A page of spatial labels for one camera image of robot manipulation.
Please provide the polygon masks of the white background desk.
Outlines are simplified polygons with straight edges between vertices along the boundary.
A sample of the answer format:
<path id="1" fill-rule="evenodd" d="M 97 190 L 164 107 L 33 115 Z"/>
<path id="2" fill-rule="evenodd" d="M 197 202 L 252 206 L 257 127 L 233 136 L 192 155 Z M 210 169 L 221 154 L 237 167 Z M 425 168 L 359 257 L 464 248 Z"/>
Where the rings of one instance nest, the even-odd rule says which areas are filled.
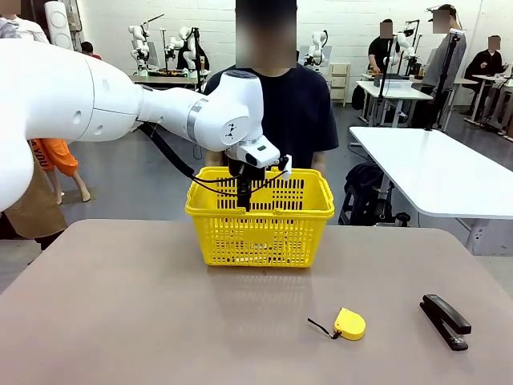
<path id="1" fill-rule="evenodd" d="M 412 87 L 411 81 L 396 81 L 383 88 L 376 87 L 373 81 L 359 80 L 357 85 L 364 91 L 363 109 L 359 119 L 370 127 L 386 125 L 386 109 L 394 108 L 393 128 L 406 128 L 410 125 L 418 102 L 431 101 L 430 95 Z"/>

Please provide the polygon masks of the mannequin with orange pants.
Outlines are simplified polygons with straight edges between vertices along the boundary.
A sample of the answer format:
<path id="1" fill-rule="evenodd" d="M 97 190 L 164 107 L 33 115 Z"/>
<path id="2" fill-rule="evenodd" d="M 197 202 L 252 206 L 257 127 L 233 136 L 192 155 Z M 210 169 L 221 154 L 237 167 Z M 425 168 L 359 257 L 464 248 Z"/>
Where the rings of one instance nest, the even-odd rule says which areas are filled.
<path id="1" fill-rule="evenodd" d="M 32 139 L 30 145 L 37 161 L 50 181 L 57 205 L 62 204 L 63 191 L 55 169 L 58 169 L 63 175 L 70 177 L 75 182 L 83 202 L 88 202 L 91 199 L 91 194 L 79 175 L 79 162 L 71 154 L 65 140 Z"/>

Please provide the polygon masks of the white drawer cabinet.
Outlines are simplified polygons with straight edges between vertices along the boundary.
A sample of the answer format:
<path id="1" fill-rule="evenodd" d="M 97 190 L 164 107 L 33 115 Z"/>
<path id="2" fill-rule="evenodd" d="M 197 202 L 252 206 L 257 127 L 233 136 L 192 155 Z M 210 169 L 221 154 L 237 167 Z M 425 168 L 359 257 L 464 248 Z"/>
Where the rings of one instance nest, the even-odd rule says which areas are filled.
<path id="1" fill-rule="evenodd" d="M 331 63 L 329 65 L 329 89 L 331 100 L 341 104 L 347 103 L 350 81 L 350 65 L 348 63 Z"/>

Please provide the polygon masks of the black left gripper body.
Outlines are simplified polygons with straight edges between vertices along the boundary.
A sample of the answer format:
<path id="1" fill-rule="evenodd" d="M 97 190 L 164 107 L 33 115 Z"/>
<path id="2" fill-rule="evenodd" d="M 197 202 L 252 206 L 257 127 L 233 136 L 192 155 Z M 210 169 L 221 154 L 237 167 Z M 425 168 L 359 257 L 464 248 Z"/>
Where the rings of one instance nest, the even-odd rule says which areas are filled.
<path id="1" fill-rule="evenodd" d="M 239 160 L 228 158 L 228 170 L 236 180 L 238 193 L 250 193 L 254 180 L 265 180 L 265 169 L 257 168 Z"/>

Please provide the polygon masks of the black backpack under table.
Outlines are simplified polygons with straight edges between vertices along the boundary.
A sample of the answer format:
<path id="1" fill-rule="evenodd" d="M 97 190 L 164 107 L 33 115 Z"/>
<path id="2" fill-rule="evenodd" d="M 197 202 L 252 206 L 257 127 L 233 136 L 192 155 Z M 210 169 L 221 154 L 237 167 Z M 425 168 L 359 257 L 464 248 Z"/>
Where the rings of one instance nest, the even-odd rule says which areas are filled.
<path id="1" fill-rule="evenodd" d="M 339 225 L 407 227 L 408 213 L 392 213 L 394 184 L 382 191 L 384 172 L 373 161 L 353 167 L 345 177 L 344 193 L 338 218 Z"/>

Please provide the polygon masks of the large white table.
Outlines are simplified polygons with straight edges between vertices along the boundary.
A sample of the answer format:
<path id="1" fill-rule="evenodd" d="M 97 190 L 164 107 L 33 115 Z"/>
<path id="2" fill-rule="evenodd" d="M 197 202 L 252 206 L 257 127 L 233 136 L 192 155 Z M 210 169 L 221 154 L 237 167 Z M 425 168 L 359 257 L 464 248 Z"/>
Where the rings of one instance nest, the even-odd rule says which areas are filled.
<path id="1" fill-rule="evenodd" d="M 481 253 L 491 221 L 513 221 L 500 193 L 513 172 L 447 134 L 421 128 L 351 127 L 350 133 L 410 204 L 429 217 L 470 219 L 466 248 Z"/>

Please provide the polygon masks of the yellow plastic shopping basket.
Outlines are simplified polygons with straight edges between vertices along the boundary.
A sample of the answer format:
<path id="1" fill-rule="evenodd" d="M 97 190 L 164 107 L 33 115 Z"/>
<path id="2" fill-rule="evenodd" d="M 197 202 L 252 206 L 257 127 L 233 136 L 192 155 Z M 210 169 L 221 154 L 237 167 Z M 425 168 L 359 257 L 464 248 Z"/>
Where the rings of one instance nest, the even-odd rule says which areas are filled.
<path id="1" fill-rule="evenodd" d="M 334 215 L 327 180 L 296 168 L 278 168 L 252 183 L 249 207 L 238 206 L 237 182 L 226 167 L 204 167 L 192 183 L 185 212 L 192 218 L 208 265 L 307 268 L 313 264 L 327 220 Z"/>

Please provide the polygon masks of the person in black t-shirt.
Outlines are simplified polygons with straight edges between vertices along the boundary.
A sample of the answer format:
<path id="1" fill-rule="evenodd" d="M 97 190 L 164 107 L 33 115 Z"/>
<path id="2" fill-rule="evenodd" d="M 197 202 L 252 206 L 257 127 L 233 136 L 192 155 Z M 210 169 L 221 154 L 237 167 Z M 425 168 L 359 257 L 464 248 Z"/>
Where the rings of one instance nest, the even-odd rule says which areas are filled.
<path id="1" fill-rule="evenodd" d="M 388 69 L 397 63 L 401 47 L 398 43 L 395 43 L 395 48 L 389 52 L 391 42 L 391 39 L 377 37 L 369 45 L 368 70 L 371 74 L 381 74 L 385 70 L 387 59 L 390 59 Z"/>

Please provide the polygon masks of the person in navy t-shirt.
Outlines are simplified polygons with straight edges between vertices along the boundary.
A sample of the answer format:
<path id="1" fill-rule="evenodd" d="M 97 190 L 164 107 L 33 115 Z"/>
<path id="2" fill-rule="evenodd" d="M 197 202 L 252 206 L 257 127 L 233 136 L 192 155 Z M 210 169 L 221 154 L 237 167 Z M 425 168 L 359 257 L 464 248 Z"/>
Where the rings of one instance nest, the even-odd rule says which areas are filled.
<path id="1" fill-rule="evenodd" d="M 232 68 L 261 81 L 264 135 L 294 168 L 311 168 L 339 141 L 327 82 L 297 62 L 297 0 L 236 0 L 235 20 Z"/>

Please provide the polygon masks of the black stapler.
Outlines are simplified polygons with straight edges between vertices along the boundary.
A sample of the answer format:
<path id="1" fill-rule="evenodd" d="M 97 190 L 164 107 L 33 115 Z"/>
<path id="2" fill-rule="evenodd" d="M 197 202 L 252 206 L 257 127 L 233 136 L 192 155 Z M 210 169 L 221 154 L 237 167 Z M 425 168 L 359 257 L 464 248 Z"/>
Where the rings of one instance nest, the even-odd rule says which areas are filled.
<path id="1" fill-rule="evenodd" d="M 471 334 L 471 324 L 437 294 L 425 294 L 419 303 L 428 319 L 452 351 L 466 351 L 464 336 Z"/>

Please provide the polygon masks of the seated person in black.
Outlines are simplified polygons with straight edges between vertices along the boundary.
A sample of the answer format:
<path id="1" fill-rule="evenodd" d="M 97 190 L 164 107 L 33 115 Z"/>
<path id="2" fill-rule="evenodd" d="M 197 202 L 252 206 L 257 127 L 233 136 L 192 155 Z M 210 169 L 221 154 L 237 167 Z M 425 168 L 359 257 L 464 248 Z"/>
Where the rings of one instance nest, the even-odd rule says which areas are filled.
<path id="1" fill-rule="evenodd" d="M 503 62 L 500 51 L 501 37 L 491 35 L 488 37 L 488 46 L 480 51 L 466 68 L 464 78 L 478 81 L 476 75 L 494 76 L 507 70 L 508 65 Z"/>

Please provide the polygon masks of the yellow tape measure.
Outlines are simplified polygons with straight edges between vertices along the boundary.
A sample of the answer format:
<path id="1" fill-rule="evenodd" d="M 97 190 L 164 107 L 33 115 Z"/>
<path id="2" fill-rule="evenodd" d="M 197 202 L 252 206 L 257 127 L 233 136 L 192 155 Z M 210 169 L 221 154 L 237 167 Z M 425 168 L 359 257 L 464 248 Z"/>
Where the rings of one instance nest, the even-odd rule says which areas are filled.
<path id="1" fill-rule="evenodd" d="M 333 329 L 328 330 L 319 323 L 307 318 L 307 322 L 320 329 L 331 339 L 344 338 L 349 341 L 357 341 L 364 337 L 366 332 L 366 321 L 358 313 L 345 307 L 339 310 L 333 323 Z"/>

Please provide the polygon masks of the person in grey sweater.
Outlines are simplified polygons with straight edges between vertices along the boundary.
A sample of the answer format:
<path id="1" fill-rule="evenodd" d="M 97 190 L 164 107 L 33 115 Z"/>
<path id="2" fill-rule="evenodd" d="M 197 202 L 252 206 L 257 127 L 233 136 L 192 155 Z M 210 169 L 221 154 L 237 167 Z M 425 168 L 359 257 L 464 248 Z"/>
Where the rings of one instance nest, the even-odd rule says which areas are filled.
<path id="1" fill-rule="evenodd" d="M 446 99 L 461 67 L 467 49 L 464 29 L 458 22 L 458 12 L 451 4 L 433 9 L 433 32 L 445 37 L 436 49 L 422 80 L 422 91 L 432 97 L 423 110 L 421 127 L 430 131 L 446 103 Z"/>

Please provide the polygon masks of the white tower air conditioner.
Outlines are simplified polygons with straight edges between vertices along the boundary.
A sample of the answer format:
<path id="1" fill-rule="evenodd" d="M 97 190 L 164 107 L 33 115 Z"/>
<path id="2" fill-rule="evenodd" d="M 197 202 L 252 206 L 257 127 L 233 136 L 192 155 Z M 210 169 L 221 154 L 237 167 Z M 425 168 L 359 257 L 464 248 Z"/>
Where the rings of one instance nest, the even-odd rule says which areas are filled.
<path id="1" fill-rule="evenodd" d="M 73 51 L 75 45 L 70 29 L 70 0 L 48 1 L 44 4 L 44 11 L 50 43 Z"/>

